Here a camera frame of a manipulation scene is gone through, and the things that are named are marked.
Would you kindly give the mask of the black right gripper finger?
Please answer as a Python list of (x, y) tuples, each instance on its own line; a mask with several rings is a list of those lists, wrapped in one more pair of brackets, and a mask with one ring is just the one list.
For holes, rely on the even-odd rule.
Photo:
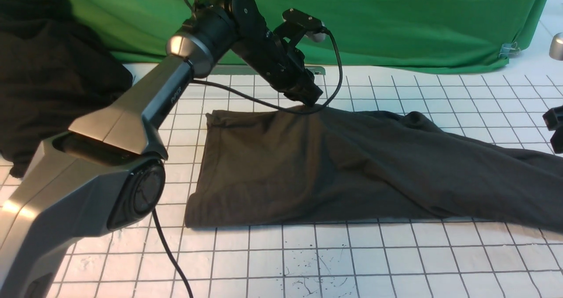
[(549, 131), (554, 131), (550, 143), (555, 154), (563, 153), (563, 106), (549, 109), (542, 115)]

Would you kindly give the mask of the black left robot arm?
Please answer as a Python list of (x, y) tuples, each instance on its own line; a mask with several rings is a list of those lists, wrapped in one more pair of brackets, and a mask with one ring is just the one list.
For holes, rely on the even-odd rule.
[(44, 298), (68, 248), (137, 223), (157, 205), (168, 153), (158, 129), (189, 83), (233, 51), (277, 92), (312, 107), (322, 95), (297, 49), (329, 30), (297, 9), (271, 31), (255, 0), (195, 1), (166, 57), (104, 109), (40, 144), (1, 210), (1, 296)]

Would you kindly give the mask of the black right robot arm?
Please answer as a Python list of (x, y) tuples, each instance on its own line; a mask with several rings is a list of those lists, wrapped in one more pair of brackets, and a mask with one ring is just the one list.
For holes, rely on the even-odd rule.
[[(553, 37), (549, 55), (557, 61), (563, 60), (563, 33), (558, 33)], [(550, 139), (553, 151), (556, 154), (563, 153), (563, 106), (549, 109), (542, 115), (542, 118), (547, 129), (554, 132)]]

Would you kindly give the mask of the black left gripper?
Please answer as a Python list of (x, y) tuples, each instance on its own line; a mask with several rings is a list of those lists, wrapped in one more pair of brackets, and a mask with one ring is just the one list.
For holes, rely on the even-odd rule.
[(323, 94), (304, 65), (304, 54), (269, 29), (242, 37), (233, 52), (289, 100), (312, 107)]

